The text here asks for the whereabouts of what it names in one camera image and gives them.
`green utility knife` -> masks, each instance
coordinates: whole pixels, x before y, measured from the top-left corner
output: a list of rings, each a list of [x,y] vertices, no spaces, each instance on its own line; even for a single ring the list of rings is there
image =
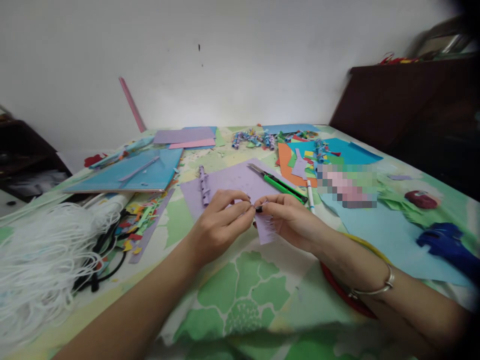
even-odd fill
[[[286,183],[278,180],[275,176],[272,174],[263,171],[261,168],[256,166],[255,164],[249,163],[248,166],[255,170],[257,173],[260,173],[263,176],[263,180],[265,180],[267,183],[272,185],[274,188],[282,192],[283,194],[290,194],[293,195],[295,198],[297,198],[298,201],[300,201],[302,204],[305,204],[309,198],[306,196],[303,196],[300,192],[297,190],[291,188],[288,186]]]

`white wall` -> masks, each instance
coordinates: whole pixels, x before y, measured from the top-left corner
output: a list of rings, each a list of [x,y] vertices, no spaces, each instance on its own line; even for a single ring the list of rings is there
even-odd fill
[[[138,134],[119,76],[148,128],[327,124],[350,67],[452,15],[438,0],[3,0],[0,103],[58,151]]]

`dark wooden furniture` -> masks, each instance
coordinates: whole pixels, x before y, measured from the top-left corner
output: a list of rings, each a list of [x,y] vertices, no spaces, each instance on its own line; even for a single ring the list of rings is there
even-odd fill
[[[353,67],[330,125],[480,201],[475,59]]]
[[[11,159],[0,163],[0,189],[25,202],[30,199],[9,187],[14,177],[44,170],[72,175],[57,151],[22,120],[0,122],[0,152]]]

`pink stick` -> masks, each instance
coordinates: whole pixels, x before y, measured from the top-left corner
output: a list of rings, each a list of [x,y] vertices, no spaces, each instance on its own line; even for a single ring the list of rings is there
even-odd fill
[[[135,105],[134,98],[132,97],[132,94],[130,94],[129,87],[127,86],[127,83],[125,82],[125,79],[123,77],[119,77],[118,80],[120,80],[121,87],[123,89],[123,92],[125,93],[126,100],[128,101],[128,104],[130,105],[131,112],[133,113],[133,117],[135,118],[136,124],[138,126],[138,130],[140,130],[141,133],[143,133],[145,130],[144,121],[140,117],[139,110],[137,109],[137,105]]]

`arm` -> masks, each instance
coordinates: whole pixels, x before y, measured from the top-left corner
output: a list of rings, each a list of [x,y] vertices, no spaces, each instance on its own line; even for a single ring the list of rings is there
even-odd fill
[[[371,292],[385,286],[387,265],[369,250],[328,227],[295,198],[280,194],[257,211],[272,215],[276,231],[292,245],[315,255],[346,285]],[[360,299],[418,358],[439,356],[462,335],[470,313],[453,300],[393,268],[393,288]]]
[[[243,200],[226,208],[235,199]],[[252,224],[254,208],[241,191],[219,190],[178,246],[54,357],[143,359],[195,276]]]

